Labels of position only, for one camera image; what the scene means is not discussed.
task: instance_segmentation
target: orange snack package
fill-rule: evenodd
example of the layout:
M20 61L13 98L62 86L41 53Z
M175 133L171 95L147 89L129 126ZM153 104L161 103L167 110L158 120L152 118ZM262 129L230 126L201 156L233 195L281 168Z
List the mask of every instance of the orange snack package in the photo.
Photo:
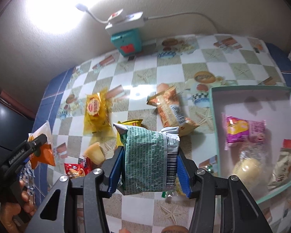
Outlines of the orange snack package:
M111 128L106 104L107 91L103 89L99 93L87 96L83 135Z
M41 134L45 134L47 136L47 142L30 155L30 163L32 169L36 168L38 162L55 166L55 160L52 150L52 133L50 131L50 123L48 121L46 121L45 124L37 129L36 132L29 133L28 141L32 141Z
M176 88L171 87L149 98L148 105L157 107L164 127L179 126L179 137L192 132L198 127L190 118L184 117L180 111Z

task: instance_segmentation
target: white wall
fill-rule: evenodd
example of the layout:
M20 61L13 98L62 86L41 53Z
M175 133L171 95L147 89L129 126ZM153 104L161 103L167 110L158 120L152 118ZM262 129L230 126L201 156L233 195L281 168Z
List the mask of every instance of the white wall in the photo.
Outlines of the white wall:
M104 25L87 15L70 32L53 35L34 25L26 0L13 0L0 18L0 89L36 111L48 82L66 69L114 49ZM103 0L91 11L101 19L121 8L146 16L181 11L208 15L220 33L253 36L288 52L291 48L291 11L282 0ZM142 38L186 33L214 33L197 15L149 21Z

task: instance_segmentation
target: purple snack package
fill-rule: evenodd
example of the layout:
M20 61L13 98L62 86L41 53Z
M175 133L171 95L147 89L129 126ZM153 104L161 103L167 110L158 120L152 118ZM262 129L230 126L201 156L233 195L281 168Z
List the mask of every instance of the purple snack package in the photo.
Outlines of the purple snack package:
M239 142L264 143L265 121L249 121L228 116L225 119L226 139L229 147Z

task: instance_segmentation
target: open box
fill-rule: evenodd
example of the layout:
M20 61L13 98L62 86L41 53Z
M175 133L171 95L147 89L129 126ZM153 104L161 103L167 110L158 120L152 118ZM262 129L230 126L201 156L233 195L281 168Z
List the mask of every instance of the open box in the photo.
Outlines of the open box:
M264 185L250 190L259 204L291 186L291 173L283 185L269 191L269 180L284 139L291 139L291 88L278 86L226 86L210 90L210 100L217 140L218 174L227 178L239 160L239 150L225 150L226 133L222 113L245 120L266 121L265 149L268 167L263 171Z

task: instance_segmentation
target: silver bolt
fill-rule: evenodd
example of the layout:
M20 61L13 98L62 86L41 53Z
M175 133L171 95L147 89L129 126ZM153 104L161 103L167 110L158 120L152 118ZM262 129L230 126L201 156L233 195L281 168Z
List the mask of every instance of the silver bolt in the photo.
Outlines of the silver bolt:
M232 175L232 176L230 177L230 179L231 179L232 181L238 181L238 180L239 180L238 176L236 176L236 175Z
M67 175L63 175L59 178L59 181L61 182L65 182L66 180L68 180L68 176Z
M93 173L96 174L96 175L101 174L102 173L102 169L96 168L96 169L93 170Z
M204 175L205 174L205 170L204 169L197 169L197 171L196 171L196 173L198 174L198 175Z

